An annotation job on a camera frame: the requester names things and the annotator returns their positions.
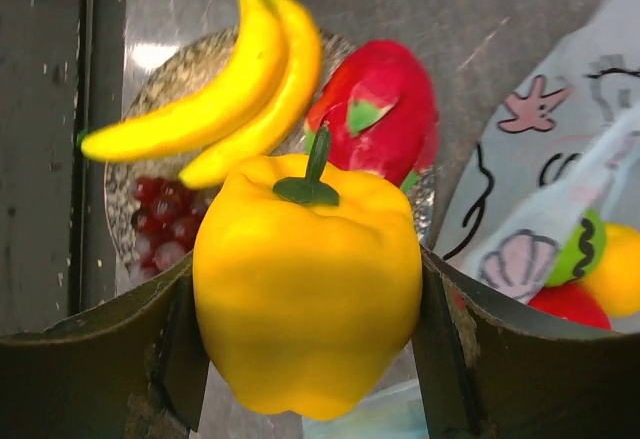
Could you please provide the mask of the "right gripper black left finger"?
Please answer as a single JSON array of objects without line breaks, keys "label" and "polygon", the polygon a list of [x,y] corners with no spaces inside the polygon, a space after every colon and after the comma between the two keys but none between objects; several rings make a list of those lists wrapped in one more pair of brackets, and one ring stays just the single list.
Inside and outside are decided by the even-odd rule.
[{"label": "right gripper black left finger", "polygon": [[1,339],[4,438],[186,438],[209,359],[190,257],[40,333]]}]

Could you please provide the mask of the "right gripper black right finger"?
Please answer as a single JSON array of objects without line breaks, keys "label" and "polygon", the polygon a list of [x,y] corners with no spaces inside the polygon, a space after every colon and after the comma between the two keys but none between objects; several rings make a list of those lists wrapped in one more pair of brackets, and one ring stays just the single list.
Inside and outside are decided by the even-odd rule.
[{"label": "right gripper black right finger", "polygon": [[432,438],[636,438],[639,337],[532,309],[424,250],[413,350]]}]

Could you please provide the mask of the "red fake tomato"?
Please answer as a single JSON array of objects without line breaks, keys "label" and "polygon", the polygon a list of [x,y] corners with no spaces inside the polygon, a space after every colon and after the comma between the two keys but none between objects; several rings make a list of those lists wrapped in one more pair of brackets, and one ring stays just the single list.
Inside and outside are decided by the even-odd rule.
[{"label": "red fake tomato", "polygon": [[577,284],[541,289],[529,307],[585,326],[610,330],[611,323],[593,297]]}]

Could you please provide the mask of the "dark purple fake grapes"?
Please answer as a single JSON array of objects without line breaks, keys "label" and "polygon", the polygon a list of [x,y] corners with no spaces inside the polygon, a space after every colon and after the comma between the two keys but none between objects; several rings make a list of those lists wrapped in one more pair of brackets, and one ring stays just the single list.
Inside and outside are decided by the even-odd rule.
[{"label": "dark purple fake grapes", "polygon": [[139,284],[171,268],[192,251],[211,200],[177,179],[152,176],[135,178],[130,193],[139,206],[130,219],[134,260],[129,275]]}]

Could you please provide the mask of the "yellow fake bell pepper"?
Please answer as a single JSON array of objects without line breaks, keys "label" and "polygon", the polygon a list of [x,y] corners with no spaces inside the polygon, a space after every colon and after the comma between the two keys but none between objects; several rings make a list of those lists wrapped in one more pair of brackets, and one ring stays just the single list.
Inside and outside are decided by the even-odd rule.
[{"label": "yellow fake bell pepper", "polygon": [[327,421],[346,414],[405,347],[422,263],[406,195],[309,154],[257,156],[226,178],[193,249],[205,349],[244,407]]}]

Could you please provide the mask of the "light blue plastic bag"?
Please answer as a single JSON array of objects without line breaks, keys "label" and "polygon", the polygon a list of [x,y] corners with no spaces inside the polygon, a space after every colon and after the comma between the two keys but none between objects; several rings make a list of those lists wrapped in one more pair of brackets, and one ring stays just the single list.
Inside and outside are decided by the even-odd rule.
[{"label": "light blue plastic bag", "polygon": [[[638,98],[639,0],[605,0],[486,116],[451,198],[435,201],[442,221],[431,252],[461,272],[463,257],[520,200],[562,178]],[[638,327],[632,316],[618,334],[639,337]],[[302,427],[307,438],[432,438],[418,372],[339,419]]]}]

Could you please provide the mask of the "red fake dragon fruit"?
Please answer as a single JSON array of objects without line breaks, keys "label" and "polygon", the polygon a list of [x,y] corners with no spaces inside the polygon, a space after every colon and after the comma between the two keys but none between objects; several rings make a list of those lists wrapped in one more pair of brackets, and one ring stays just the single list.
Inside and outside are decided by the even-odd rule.
[{"label": "red fake dragon fruit", "polygon": [[379,175],[407,193],[434,163],[438,123],[426,68],[404,45],[372,40],[339,65],[307,113],[305,148],[325,124],[331,164]]}]

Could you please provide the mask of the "yellow fake banana bunch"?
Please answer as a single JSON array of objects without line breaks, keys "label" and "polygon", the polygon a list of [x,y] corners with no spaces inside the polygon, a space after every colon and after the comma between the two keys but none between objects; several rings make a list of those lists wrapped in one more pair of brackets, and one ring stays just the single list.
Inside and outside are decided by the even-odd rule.
[{"label": "yellow fake banana bunch", "polygon": [[201,90],[113,125],[114,157],[130,162],[202,152],[179,173],[190,189],[224,181],[245,158],[272,152],[310,103],[323,66],[322,38],[296,0],[238,0],[231,57]]}]

